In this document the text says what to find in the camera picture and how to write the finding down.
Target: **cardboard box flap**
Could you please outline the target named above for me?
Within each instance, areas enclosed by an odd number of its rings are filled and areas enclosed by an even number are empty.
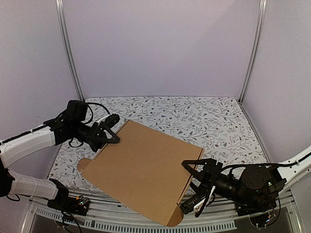
[[[191,175],[182,167],[203,149],[128,121],[121,142],[108,144],[91,161],[79,162],[82,176],[111,197],[165,226],[183,218],[178,206]]]

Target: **cardboard box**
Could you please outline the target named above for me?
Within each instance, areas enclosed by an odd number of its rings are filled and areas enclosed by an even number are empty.
[[[82,176],[111,197],[164,225],[183,219],[179,204],[191,175],[181,165],[200,159],[203,149],[133,121],[118,131],[94,160],[82,159]]]

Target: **metal corner post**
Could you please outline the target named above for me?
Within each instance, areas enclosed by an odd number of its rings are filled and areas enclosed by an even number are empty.
[[[238,102],[241,104],[243,103],[243,101],[245,99],[247,89],[249,86],[249,82],[251,80],[251,76],[252,76],[253,69],[255,66],[256,56],[258,54],[259,43],[260,43],[260,38],[261,38],[261,34],[262,34],[264,16],[266,13],[266,6],[267,6],[267,0],[260,0],[257,27],[256,27],[256,33],[255,33],[255,40],[254,40],[254,44],[253,44],[251,57],[250,57],[250,60],[248,63],[247,72],[246,72],[245,80],[243,83],[242,91],[240,93],[240,97],[238,100]]]
[[[60,31],[61,31],[63,42],[64,42],[64,48],[65,48],[65,52],[66,52],[66,56],[67,56],[68,65],[70,68],[73,84],[74,84],[74,87],[76,89],[79,100],[84,101],[85,98],[83,96],[83,92],[81,89],[81,85],[79,82],[77,70],[76,70],[76,67],[74,64],[74,59],[73,59],[73,55],[72,55],[72,51],[71,51],[71,47],[70,47],[68,31],[67,31],[67,26],[66,26],[66,21],[65,21],[63,0],[56,0],[56,9],[57,9]]]

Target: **white wall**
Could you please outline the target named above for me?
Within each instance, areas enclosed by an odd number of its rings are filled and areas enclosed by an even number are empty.
[[[55,1],[2,1],[0,54],[0,139],[57,116],[69,99],[76,99]],[[56,148],[42,150],[12,169],[46,178],[55,152]],[[25,203],[0,199],[0,232],[18,232]]]
[[[273,161],[311,144],[310,1],[268,1],[245,107]],[[311,232],[311,177],[292,192]]]
[[[257,0],[67,0],[85,97],[231,96],[245,78]]]

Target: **leaf pattern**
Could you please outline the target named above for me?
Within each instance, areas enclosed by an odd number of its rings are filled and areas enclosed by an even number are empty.
[[[234,98],[111,97],[89,98],[87,102],[101,103],[110,112],[120,115],[121,120],[113,131],[130,119],[202,147],[205,149],[203,158],[216,159],[224,166],[266,162],[254,132]],[[91,108],[95,120],[106,115],[99,106],[92,105]],[[70,188],[100,192],[76,169],[81,158],[93,159],[95,154],[86,144],[71,148],[64,143],[49,178]]]

